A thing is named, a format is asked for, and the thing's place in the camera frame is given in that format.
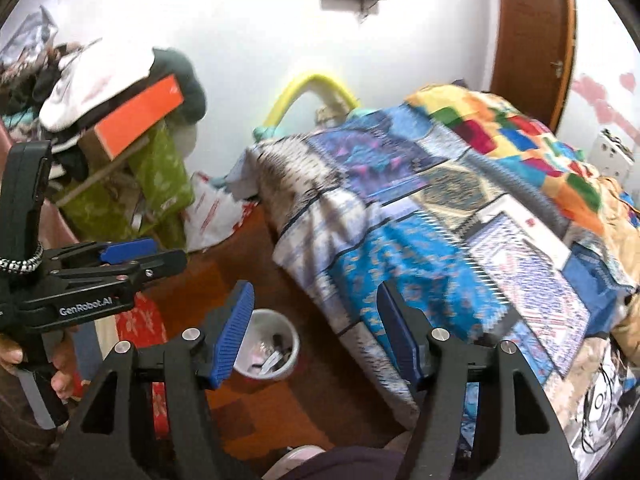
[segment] blue gripper pad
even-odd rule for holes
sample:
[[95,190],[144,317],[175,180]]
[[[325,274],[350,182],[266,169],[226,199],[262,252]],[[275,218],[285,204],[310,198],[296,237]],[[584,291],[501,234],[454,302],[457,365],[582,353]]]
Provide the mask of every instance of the blue gripper pad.
[[380,283],[376,295],[376,304],[380,319],[385,327],[386,336],[396,358],[398,372],[405,381],[409,381],[413,386],[416,386],[424,377],[420,366],[421,348],[404,321],[400,312],[400,302],[402,306],[411,308],[406,306],[404,299],[393,283]]
[[151,256],[158,252],[158,246],[153,238],[140,238],[132,242],[109,245],[101,254],[100,259],[110,265],[121,264],[136,258]]
[[212,367],[209,375],[209,382],[213,389],[219,388],[231,375],[254,310],[254,303],[254,286],[241,280],[236,283],[225,305],[213,310],[209,314],[210,317],[207,317],[206,341],[213,345]]

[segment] orange box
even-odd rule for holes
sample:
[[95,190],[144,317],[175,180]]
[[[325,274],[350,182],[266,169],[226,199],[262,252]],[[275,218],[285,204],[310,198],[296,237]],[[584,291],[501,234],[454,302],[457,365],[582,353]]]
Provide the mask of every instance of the orange box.
[[173,75],[140,92],[93,128],[104,153],[113,160],[140,135],[182,104],[184,97]]

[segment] yellow foam tube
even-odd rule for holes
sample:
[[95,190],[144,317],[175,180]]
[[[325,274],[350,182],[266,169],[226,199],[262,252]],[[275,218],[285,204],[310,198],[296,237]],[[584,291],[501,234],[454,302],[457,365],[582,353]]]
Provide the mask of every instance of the yellow foam tube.
[[289,83],[289,85],[284,89],[284,92],[282,92],[280,97],[278,97],[276,104],[273,105],[271,112],[269,112],[269,115],[262,126],[267,128],[271,126],[278,126],[284,117],[284,114],[287,113],[287,110],[289,110],[294,101],[299,97],[301,90],[305,85],[311,82],[320,82],[327,85],[342,98],[349,107],[349,110],[353,110],[360,106],[358,99],[337,79],[321,72],[308,72],[301,74]]

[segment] bed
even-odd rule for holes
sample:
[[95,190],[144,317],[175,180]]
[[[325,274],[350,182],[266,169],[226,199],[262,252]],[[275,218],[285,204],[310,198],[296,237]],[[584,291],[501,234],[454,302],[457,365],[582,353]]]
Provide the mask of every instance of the bed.
[[[257,143],[228,187],[263,201],[278,232],[274,261],[406,428],[417,407],[375,303],[386,279],[434,326],[476,344],[518,344],[581,479],[631,420],[640,399],[635,210],[615,181],[508,102],[427,87],[335,128]],[[467,389],[463,454],[477,392]]]

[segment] bucket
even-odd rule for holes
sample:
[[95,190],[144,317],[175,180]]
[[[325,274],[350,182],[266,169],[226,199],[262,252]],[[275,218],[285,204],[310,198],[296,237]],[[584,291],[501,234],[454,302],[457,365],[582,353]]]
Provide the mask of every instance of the bucket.
[[[290,349],[289,359],[279,369],[260,374],[260,366],[273,354],[274,336],[276,342],[280,339],[278,335],[282,348]],[[299,354],[300,337],[289,319],[274,310],[259,308],[251,314],[234,370],[256,381],[281,381],[293,373]]]

